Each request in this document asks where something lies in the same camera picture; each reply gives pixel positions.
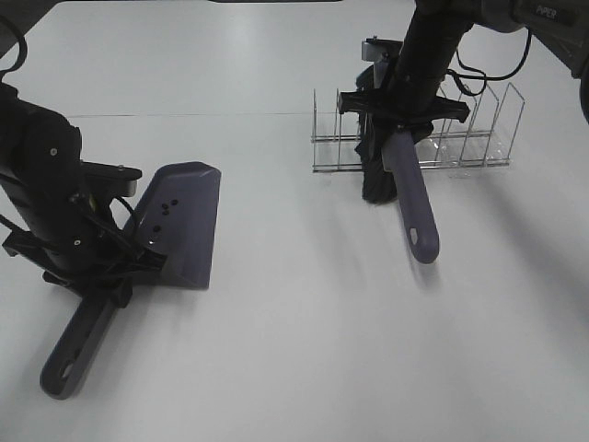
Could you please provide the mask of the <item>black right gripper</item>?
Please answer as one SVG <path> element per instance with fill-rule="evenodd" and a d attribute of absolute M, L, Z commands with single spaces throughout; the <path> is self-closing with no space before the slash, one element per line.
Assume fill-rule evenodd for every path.
<path fill-rule="evenodd" d="M 338 96 L 338 113 L 355 113 L 363 123 L 388 134 L 408 130 L 416 138 L 433 131 L 438 120 L 465 122 L 469 116 L 466 102 L 438 94 L 440 81 L 406 82 L 387 69 L 366 68 L 356 77 L 356 89 Z"/>

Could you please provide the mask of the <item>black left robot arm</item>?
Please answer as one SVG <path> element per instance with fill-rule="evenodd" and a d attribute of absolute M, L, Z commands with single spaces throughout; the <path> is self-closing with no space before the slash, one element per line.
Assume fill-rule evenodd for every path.
<path fill-rule="evenodd" d="M 136 214 L 119 228 L 110 210 L 134 195 L 142 172 L 84 161 L 81 150 L 80 130 L 63 115 L 1 87 L 1 187 L 26 224 L 1 220 L 10 230 L 3 248 L 38 265 L 51 284 L 124 308 L 134 276 L 165 261 L 135 239 Z"/>

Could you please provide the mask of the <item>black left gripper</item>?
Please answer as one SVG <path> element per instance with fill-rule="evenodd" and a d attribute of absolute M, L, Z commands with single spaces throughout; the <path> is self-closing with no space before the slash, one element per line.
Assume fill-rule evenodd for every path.
<path fill-rule="evenodd" d="M 114 221 L 110 204 L 87 179 L 93 162 L 66 166 L 1 164 L 1 186 L 27 228 L 3 218 L 11 231 L 3 246 L 43 270 L 46 282 L 70 291 L 114 275 L 143 269 L 144 247 Z"/>

